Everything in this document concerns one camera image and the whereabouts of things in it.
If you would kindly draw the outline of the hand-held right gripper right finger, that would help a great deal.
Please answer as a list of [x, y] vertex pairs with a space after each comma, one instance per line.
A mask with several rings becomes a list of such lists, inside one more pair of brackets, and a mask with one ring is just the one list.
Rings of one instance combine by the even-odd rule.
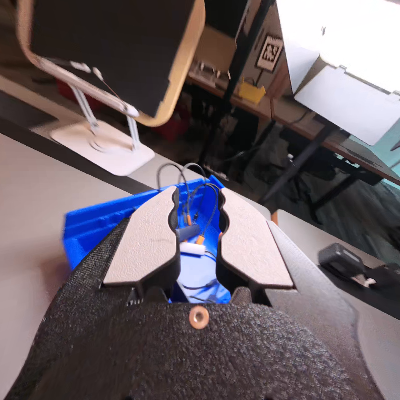
[[227, 188], [219, 191], [216, 274], [227, 289], [292, 289], [294, 284], [265, 216]]

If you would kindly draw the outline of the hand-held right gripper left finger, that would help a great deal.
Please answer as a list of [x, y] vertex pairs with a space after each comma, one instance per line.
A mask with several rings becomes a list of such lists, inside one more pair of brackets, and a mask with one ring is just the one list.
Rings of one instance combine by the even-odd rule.
[[179, 190], [170, 186], [133, 212], [103, 285], [173, 287], [180, 274], [178, 206]]

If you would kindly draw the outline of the blue plastic bin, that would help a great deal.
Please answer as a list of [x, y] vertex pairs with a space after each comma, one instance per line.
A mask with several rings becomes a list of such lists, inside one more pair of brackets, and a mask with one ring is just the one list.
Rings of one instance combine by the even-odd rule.
[[[67, 259], [74, 269], [83, 258], [124, 218], [130, 217], [143, 203], [157, 194], [156, 189], [125, 198], [70, 211], [65, 216], [63, 245]], [[178, 283], [190, 303], [226, 304], [229, 291], [216, 279], [217, 242], [221, 232], [220, 213], [214, 190], [202, 186], [192, 197], [190, 216], [200, 226], [207, 227], [201, 255], [181, 254]]]

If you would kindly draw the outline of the dark grey usb adapter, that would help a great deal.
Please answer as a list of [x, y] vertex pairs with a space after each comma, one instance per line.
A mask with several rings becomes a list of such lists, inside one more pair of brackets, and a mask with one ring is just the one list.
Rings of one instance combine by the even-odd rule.
[[187, 241], [192, 237], [199, 236], [201, 232], [200, 226], [198, 224], [193, 224], [191, 226], [180, 227], [176, 229], [176, 234], [179, 242]]

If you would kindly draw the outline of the white usb adapter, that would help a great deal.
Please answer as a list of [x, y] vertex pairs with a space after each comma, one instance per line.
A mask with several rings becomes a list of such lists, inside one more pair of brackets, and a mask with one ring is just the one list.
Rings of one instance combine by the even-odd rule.
[[180, 252], [192, 256], [203, 256], [206, 253], [206, 247], [202, 244], [181, 242]]

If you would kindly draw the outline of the dark power adapter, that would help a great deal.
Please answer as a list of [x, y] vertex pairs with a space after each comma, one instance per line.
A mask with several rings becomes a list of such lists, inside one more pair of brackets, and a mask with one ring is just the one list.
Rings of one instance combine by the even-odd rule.
[[389, 263], [368, 267], [362, 258], [340, 243], [332, 243], [320, 250], [318, 263], [343, 281], [377, 290], [399, 288], [399, 265]]

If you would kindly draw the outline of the black light stand pole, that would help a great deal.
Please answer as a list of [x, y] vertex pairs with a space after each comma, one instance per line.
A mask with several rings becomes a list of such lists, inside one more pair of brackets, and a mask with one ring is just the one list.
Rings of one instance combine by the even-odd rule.
[[294, 159], [294, 161], [284, 170], [283, 174], [268, 189], [268, 191], [257, 201], [264, 205], [276, 193], [278, 193], [292, 179], [305, 164], [305, 162], [316, 152], [317, 148], [328, 138], [335, 130], [336, 125], [327, 123], [320, 132], [310, 141], [304, 150]]

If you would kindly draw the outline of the red storage crate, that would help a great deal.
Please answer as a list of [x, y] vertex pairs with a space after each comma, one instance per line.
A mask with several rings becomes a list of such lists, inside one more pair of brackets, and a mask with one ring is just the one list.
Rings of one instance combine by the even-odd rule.
[[190, 125], [190, 117], [191, 114], [187, 106], [178, 103], [171, 118], [161, 126], [152, 127], [151, 130], [162, 138], [174, 142], [187, 132]]

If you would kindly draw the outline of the small yellow bin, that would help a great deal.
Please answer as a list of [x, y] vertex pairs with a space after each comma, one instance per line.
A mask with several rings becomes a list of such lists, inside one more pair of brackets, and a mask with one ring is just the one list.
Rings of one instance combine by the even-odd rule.
[[244, 79], [239, 85], [238, 96], [254, 105], [258, 105], [265, 95], [266, 90], [264, 86], [259, 88], [254, 84], [246, 82]]

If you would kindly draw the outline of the studio light panel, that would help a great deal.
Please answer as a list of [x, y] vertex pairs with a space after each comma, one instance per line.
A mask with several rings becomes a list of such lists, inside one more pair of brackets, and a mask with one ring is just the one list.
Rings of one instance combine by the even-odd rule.
[[367, 145], [399, 120], [399, 1], [276, 1], [294, 99]]

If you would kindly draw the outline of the printed marker tag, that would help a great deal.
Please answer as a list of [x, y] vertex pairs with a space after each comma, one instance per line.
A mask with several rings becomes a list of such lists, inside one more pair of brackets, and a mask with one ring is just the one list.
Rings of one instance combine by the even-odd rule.
[[256, 59], [255, 67], [273, 73], [284, 48], [282, 38], [267, 33]]

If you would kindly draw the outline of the black faced wooden board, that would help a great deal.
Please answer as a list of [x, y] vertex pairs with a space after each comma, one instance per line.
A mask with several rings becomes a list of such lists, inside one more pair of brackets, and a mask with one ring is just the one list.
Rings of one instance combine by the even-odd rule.
[[17, 38], [35, 67], [140, 124], [168, 122], [203, 33], [204, 1], [16, 4]]

